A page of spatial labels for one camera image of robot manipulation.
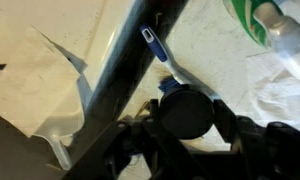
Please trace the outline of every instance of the black mechanism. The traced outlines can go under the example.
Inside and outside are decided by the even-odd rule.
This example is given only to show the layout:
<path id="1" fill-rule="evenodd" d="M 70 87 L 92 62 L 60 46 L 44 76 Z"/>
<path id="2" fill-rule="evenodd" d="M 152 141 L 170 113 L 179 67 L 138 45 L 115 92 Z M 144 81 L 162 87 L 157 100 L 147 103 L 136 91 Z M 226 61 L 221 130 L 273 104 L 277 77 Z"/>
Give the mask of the black mechanism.
<path id="1" fill-rule="evenodd" d="M 214 124 L 231 150 L 188 151 L 179 139 L 203 135 Z M 236 116 L 222 100 L 189 86 L 151 100 L 150 115 L 132 125 L 109 125 L 65 179 L 117 179 L 142 153 L 151 179 L 300 179 L 300 132 L 281 122 L 267 128 Z"/>

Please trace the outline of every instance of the floor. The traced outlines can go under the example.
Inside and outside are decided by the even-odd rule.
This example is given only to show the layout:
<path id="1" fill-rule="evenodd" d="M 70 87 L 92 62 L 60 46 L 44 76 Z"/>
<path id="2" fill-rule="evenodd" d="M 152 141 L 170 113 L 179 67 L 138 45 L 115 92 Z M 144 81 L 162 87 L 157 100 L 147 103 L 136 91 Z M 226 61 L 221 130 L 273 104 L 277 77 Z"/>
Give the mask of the floor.
<path id="1" fill-rule="evenodd" d="M 147 9 L 139 22 L 148 22 L 157 27 L 163 36 L 169 32 L 186 1 L 148 1 Z M 164 12 L 162 21 L 157 23 L 156 14 Z M 106 86 L 95 94 L 91 109 L 86 115 L 86 123 L 78 133 L 73 147 L 69 149 L 73 161 L 77 161 L 94 143 L 100 131 L 110 122 L 117 120 L 136 86 L 152 61 L 152 54 L 147 50 L 141 35 L 134 34 L 129 42 L 115 73 Z M 139 172 L 127 169 L 128 174 Z M 65 174 L 56 163 L 50 145 L 44 139 L 28 139 L 8 122 L 0 119 L 0 180 L 18 179 L 61 179 Z"/>

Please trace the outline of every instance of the toothbrush handle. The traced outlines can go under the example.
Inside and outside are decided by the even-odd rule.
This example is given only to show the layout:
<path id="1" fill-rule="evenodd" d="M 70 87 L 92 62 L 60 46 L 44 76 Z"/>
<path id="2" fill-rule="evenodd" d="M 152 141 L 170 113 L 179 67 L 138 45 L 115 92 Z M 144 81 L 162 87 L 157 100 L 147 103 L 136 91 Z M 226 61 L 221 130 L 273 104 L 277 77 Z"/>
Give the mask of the toothbrush handle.
<path id="1" fill-rule="evenodd" d="M 159 38 L 156 36 L 153 30 L 147 24 L 143 24 L 140 27 L 140 31 L 144 39 L 147 41 L 148 46 L 150 47 L 152 52 L 160 59 L 160 61 L 167 61 L 167 52 L 163 48 Z"/>

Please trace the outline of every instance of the blue toothbrush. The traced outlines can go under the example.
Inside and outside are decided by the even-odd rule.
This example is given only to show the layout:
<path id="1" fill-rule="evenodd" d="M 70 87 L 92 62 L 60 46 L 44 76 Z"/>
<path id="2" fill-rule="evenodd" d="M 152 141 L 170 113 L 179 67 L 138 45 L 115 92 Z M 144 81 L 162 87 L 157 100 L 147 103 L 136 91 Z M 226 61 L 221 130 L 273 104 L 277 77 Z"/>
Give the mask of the blue toothbrush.
<path id="1" fill-rule="evenodd" d="M 153 32 L 153 30 L 147 25 L 143 24 L 140 27 L 142 36 L 148 43 L 148 46 L 152 52 L 159 58 L 159 60 L 165 65 L 173 77 L 168 77 L 160 82 L 158 87 L 163 93 L 167 92 L 173 87 L 182 84 L 192 84 L 186 77 L 184 77 L 171 63 L 171 58 L 167 51 L 164 49 L 159 38 Z"/>

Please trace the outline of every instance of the crumpled paper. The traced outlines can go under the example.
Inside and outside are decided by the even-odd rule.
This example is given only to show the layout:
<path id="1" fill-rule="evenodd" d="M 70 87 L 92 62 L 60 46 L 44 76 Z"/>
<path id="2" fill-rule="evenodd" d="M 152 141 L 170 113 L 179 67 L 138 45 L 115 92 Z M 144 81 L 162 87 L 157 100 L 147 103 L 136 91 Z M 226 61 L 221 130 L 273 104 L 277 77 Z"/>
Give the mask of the crumpled paper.
<path id="1" fill-rule="evenodd" d="M 80 74 L 32 27 L 7 62 L 0 76 L 0 116 L 30 137 L 76 85 Z"/>
<path id="2" fill-rule="evenodd" d="M 300 80 L 277 59 L 266 53 L 247 58 L 250 100 L 261 126 L 281 121 L 300 130 Z"/>

